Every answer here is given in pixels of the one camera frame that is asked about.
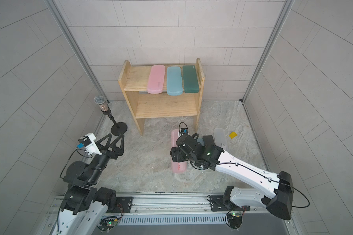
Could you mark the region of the pink pencil case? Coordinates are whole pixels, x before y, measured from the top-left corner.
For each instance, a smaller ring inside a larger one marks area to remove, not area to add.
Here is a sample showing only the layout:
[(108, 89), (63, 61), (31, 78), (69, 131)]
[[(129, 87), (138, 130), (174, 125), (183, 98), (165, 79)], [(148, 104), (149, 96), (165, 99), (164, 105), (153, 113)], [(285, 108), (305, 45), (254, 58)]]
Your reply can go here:
[(166, 67), (164, 65), (154, 65), (151, 67), (148, 77), (147, 92), (149, 94), (160, 94), (163, 92)]
[[(171, 132), (171, 147), (176, 147), (176, 141), (179, 138), (179, 132), (177, 129), (174, 129)], [(184, 173), (187, 170), (187, 162), (172, 162), (172, 171), (173, 173)]]

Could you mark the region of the clear frosted pencil case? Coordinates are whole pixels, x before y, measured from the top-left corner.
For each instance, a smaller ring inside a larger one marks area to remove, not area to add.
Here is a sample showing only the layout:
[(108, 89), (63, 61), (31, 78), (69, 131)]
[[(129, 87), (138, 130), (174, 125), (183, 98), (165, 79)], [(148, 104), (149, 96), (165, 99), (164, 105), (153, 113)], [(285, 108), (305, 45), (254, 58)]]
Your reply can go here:
[(216, 146), (221, 147), (224, 150), (227, 149), (227, 140), (226, 140), (225, 132), (222, 128), (214, 128), (213, 138)]

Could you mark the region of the large light blue pencil case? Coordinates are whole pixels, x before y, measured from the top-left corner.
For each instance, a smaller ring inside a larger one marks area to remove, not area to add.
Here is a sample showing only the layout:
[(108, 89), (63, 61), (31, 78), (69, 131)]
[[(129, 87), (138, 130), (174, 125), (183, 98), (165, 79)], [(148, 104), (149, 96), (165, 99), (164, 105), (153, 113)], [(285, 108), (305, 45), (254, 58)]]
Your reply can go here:
[(182, 75), (180, 67), (168, 67), (166, 71), (167, 94), (170, 96), (179, 96), (182, 94)]

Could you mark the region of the dark green pencil case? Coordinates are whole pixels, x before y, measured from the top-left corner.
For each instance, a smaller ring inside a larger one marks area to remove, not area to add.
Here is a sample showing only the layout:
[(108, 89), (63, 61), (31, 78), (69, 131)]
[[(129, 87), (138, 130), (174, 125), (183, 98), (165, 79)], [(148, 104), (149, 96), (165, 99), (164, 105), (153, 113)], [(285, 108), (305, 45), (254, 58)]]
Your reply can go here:
[(194, 65), (182, 66), (182, 73), (184, 92), (188, 94), (198, 93), (200, 88), (196, 73), (196, 67)]

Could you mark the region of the small teal pencil case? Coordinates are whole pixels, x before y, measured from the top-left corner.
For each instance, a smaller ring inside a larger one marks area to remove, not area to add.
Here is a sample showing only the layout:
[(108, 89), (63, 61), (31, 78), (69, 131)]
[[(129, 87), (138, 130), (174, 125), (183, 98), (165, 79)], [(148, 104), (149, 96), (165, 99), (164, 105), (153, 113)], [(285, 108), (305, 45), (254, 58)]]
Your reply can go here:
[(202, 137), (198, 137), (197, 142), (201, 144), (202, 146), (205, 146), (205, 142)]

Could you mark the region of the black pencil case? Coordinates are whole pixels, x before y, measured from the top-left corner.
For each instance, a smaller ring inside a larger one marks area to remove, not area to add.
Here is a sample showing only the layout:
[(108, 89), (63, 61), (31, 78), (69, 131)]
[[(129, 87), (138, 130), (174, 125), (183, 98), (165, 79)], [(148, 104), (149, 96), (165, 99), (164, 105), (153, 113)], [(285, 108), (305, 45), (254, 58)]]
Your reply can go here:
[(212, 135), (203, 136), (203, 142), (205, 146), (215, 145), (215, 141)]

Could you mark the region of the wooden two-tier shelf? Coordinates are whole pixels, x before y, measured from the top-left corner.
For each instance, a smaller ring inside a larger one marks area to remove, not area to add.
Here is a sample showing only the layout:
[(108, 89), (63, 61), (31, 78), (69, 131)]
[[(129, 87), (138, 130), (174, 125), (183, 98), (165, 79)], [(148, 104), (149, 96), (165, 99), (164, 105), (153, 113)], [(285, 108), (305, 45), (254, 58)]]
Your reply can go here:
[(170, 96), (166, 93), (147, 93), (151, 65), (133, 66), (128, 60), (124, 61), (118, 83), (141, 136), (148, 118), (193, 117), (194, 130), (198, 130), (205, 75), (199, 58), (193, 66), (199, 82), (199, 92)]

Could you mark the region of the microphone on black stand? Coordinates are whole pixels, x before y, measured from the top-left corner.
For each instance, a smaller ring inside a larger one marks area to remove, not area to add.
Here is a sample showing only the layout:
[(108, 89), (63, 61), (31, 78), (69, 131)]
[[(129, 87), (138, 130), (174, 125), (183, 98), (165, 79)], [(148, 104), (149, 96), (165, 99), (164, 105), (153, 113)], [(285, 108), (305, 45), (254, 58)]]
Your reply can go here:
[(108, 102), (103, 96), (95, 96), (94, 102), (100, 107), (102, 113), (106, 115), (112, 122), (111, 134), (114, 136), (120, 136), (125, 134), (127, 131), (127, 124), (124, 122), (117, 122), (111, 113), (111, 109), (108, 106)]

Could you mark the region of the yellow block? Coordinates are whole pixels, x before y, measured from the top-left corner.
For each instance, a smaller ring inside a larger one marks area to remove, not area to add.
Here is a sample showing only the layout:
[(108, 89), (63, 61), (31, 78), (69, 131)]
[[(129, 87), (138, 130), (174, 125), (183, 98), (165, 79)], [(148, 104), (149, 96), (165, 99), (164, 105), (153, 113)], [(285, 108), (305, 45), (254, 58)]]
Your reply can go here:
[(231, 138), (231, 139), (233, 139), (233, 138), (235, 138), (235, 137), (237, 137), (238, 136), (238, 134), (236, 133), (236, 132), (231, 132), (230, 134), (229, 134), (229, 137)]

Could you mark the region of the left circuit board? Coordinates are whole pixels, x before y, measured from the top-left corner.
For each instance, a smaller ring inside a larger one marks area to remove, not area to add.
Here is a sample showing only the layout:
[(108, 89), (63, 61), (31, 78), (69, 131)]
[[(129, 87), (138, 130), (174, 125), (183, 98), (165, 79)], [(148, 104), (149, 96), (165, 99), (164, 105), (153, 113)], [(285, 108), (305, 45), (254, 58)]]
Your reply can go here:
[(109, 233), (114, 227), (116, 227), (119, 223), (118, 217), (117, 216), (108, 216), (102, 218), (98, 225), (97, 228), (101, 231), (101, 233), (106, 232)]

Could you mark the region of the circuit board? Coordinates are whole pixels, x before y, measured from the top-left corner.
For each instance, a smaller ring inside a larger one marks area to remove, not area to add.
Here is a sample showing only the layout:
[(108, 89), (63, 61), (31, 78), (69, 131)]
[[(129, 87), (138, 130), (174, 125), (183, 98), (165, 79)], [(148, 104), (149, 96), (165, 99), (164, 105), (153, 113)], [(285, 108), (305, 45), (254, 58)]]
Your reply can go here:
[(238, 230), (243, 223), (243, 217), (240, 214), (229, 211), (224, 217), (225, 223), (231, 229)]
[(106, 232), (109, 233), (114, 227), (116, 227), (119, 223), (118, 217), (117, 216), (108, 216), (102, 218), (98, 225), (97, 228), (101, 231), (101, 233)]

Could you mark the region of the right circuit board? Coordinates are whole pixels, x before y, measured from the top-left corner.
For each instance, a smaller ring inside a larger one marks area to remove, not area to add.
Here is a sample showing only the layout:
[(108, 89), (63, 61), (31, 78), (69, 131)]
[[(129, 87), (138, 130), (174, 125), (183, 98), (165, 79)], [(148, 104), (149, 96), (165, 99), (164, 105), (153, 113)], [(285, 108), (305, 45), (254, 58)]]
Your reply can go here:
[(243, 217), (240, 214), (229, 211), (224, 217), (225, 223), (231, 229), (238, 230), (243, 223)]

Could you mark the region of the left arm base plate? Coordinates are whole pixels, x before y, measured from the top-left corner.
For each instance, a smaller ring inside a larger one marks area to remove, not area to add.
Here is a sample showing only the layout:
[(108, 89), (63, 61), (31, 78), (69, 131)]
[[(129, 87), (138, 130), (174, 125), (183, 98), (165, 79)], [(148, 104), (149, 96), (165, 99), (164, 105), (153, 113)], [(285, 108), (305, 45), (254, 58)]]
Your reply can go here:
[(133, 197), (116, 197), (109, 199), (107, 213), (129, 213), (132, 207)]

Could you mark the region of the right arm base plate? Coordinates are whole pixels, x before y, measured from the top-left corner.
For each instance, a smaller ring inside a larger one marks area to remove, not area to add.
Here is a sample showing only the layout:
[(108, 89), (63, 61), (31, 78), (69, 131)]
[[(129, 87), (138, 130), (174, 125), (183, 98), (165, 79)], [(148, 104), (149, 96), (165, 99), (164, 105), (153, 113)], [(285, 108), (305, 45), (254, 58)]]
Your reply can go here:
[(224, 201), (223, 200), (223, 195), (208, 195), (206, 197), (207, 201), (210, 204), (210, 208), (212, 212), (229, 212), (229, 211), (237, 211), (237, 212), (246, 212), (246, 211), (250, 211), (251, 207), (250, 206), (236, 206), (235, 204), (233, 204), (231, 201), (227, 200)]

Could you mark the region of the aluminium rail frame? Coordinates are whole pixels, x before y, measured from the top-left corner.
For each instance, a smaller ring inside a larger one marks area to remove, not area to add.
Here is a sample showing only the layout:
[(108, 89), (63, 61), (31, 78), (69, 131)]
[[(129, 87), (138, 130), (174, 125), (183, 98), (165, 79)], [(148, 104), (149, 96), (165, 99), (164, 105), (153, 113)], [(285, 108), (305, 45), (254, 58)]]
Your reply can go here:
[[(255, 189), (240, 189), (242, 193), (253, 196)], [(124, 225), (187, 225), (187, 224), (226, 224), (228, 213), (212, 212), (206, 197), (217, 193), (121, 193), (116, 197), (133, 197), (129, 213), (124, 213), (118, 226)], [(55, 197), (45, 215), (38, 235), (53, 235), (57, 213), (62, 198)], [(263, 207), (251, 207), (250, 211), (235, 212), (241, 216), (253, 213), (268, 213)]]

